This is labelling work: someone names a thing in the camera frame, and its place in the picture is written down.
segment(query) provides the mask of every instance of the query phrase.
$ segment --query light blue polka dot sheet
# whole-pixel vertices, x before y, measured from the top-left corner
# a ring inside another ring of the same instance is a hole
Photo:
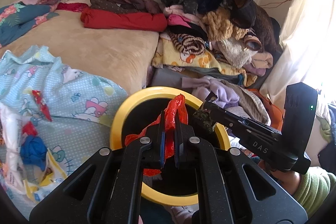
[[[52,116],[49,122],[31,94],[40,90]],[[20,57],[6,51],[0,60],[0,102],[31,117],[60,167],[70,175],[99,148],[109,146],[110,126],[127,92],[106,78],[64,65],[48,47],[31,46]],[[0,146],[5,162],[6,147]],[[28,180],[34,182],[32,166],[26,165]],[[0,184],[26,217],[34,203]]]

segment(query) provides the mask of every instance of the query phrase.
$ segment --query human hand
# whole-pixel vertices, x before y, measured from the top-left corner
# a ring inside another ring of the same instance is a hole
[[[266,172],[265,161],[261,160],[258,166]],[[301,175],[294,171],[281,172],[276,170],[270,171],[273,177],[277,178],[278,183],[284,188],[290,195],[294,195],[299,188],[301,182]]]

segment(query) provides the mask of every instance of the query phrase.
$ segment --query mattress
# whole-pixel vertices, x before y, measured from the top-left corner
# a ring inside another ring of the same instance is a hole
[[[110,79],[129,95],[142,88],[157,47],[157,32],[88,29],[83,27],[80,13],[56,12],[59,16],[0,48],[0,56],[6,50],[19,56],[32,45],[48,46],[53,56],[60,56],[71,68]]]

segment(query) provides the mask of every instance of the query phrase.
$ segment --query white curtain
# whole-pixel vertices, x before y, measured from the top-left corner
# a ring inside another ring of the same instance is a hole
[[[283,54],[260,92],[284,106],[286,86],[304,82],[336,98],[335,0],[292,0],[280,34]]]

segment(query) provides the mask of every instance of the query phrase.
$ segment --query black bag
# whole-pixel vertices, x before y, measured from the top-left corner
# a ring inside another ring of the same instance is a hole
[[[336,113],[336,107],[329,105],[329,113],[331,117],[330,133],[332,136],[332,141],[320,151],[318,157],[321,167],[327,172],[336,175],[336,123],[334,115],[334,113]]]

